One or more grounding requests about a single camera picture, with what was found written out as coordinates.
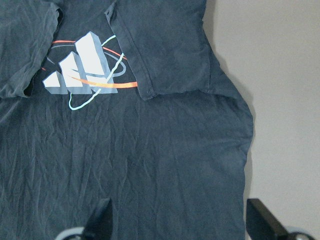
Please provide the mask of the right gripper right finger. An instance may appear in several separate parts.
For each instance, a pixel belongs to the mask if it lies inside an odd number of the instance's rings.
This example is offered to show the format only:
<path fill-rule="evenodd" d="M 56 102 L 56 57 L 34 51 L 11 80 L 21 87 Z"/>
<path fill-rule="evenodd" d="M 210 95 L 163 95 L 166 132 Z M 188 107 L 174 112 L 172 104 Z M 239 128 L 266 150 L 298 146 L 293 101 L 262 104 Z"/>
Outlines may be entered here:
<path fill-rule="evenodd" d="M 291 240 L 290 233 L 258 198 L 246 202 L 246 231 L 252 240 Z"/>

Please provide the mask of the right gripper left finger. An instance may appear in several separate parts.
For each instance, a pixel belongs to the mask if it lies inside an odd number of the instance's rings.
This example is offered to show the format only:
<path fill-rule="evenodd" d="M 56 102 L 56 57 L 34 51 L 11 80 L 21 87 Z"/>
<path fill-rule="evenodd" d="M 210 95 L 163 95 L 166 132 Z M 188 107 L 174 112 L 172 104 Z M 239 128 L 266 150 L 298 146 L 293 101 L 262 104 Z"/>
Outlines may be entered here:
<path fill-rule="evenodd" d="M 101 199 L 89 217 L 84 230 L 83 240 L 110 240 L 113 233 L 113 205 L 111 198 Z"/>

